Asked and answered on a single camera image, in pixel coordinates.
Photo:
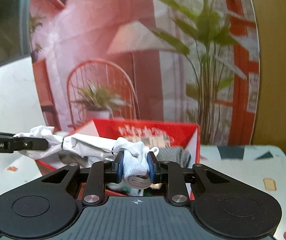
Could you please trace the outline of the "white cloth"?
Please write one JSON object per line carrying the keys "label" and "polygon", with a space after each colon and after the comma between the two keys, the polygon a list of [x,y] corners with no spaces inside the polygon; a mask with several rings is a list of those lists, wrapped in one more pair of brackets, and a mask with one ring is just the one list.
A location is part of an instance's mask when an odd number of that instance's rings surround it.
{"label": "white cloth", "polygon": [[44,139],[49,146],[44,151],[21,150],[20,153],[31,159],[43,159],[58,153],[69,153],[77,157],[90,157],[93,160],[114,160],[123,152],[123,175],[125,182],[134,189],[146,189],[152,182],[147,161],[149,152],[159,153],[159,148],[149,148],[142,141],[130,142],[125,138],[107,139],[75,133],[67,137],[53,133],[50,126],[37,126],[28,133],[17,133],[14,137]]}

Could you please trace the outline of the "grey knitted cloth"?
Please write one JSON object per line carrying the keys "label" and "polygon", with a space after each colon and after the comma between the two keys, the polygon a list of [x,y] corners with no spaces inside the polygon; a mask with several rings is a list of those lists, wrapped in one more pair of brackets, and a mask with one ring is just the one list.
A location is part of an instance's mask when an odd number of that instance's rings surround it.
{"label": "grey knitted cloth", "polygon": [[[97,161],[112,161],[115,159],[115,156],[109,153],[103,153],[97,150],[95,150],[94,153],[98,153],[99,156],[80,157],[77,154],[64,150],[61,150],[58,156],[63,164],[77,163],[84,168],[91,167],[91,165]],[[173,161],[178,163],[181,167],[188,167],[191,159],[189,151],[185,151],[180,146],[159,148],[159,152],[155,156],[158,161]]]}

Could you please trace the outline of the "green string tassel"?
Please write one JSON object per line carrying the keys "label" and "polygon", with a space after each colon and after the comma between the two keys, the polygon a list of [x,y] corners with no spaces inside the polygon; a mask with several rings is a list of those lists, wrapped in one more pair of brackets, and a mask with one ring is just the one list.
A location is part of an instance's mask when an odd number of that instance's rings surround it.
{"label": "green string tassel", "polygon": [[155,193],[153,190],[144,190],[143,196],[150,197],[150,196],[154,196],[154,195],[155,195]]}

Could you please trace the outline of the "printed living room backdrop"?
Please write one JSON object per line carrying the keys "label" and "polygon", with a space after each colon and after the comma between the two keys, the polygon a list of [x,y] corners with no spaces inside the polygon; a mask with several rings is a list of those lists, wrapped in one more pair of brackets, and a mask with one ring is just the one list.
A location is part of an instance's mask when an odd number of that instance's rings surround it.
{"label": "printed living room backdrop", "polygon": [[204,145],[251,142],[259,42],[251,0],[30,0],[45,123],[188,122]]}

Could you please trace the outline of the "red strawberry cardboard box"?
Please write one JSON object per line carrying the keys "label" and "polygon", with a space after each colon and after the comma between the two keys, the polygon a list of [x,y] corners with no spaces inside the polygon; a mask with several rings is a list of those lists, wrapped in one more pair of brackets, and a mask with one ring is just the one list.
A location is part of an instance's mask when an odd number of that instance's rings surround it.
{"label": "red strawberry cardboard box", "polygon": [[[189,151],[191,155],[188,168],[198,163],[200,159],[199,126],[196,124],[146,120],[92,119],[69,134],[59,132],[54,134],[67,137],[75,133],[114,140],[122,137],[130,142],[142,141],[149,148],[180,146],[185,151]],[[63,166],[58,154],[37,160],[55,168]],[[159,189],[161,184],[151,184],[149,187]],[[142,196],[145,190],[131,188],[123,178],[119,184],[108,184],[108,188],[112,191],[124,191],[130,196]]]}

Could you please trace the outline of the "cartoon printed tablecloth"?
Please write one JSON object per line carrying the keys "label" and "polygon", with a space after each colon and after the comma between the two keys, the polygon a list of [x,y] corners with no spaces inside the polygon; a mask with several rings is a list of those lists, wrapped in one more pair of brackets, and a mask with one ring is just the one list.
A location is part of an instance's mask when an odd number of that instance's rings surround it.
{"label": "cartoon printed tablecloth", "polygon": [[[260,160],[202,160],[202,163],[265,191],[264,179],[272,179],[276,190],[274,196],[282,208],[282,219],[274,237],[286,239],[286,157]],[[34,160],[19,153],[0,154],[0,195],[41,176]]]}

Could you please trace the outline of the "wooden door panel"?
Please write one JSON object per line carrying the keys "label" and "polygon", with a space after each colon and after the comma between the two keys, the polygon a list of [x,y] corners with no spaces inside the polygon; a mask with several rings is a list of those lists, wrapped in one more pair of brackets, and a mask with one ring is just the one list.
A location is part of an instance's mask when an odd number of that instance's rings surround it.
{"label": "wooden door panel", "polygon": [[260,45],[260,94],[254,144],[286,151],[286,0],[252,0]]}

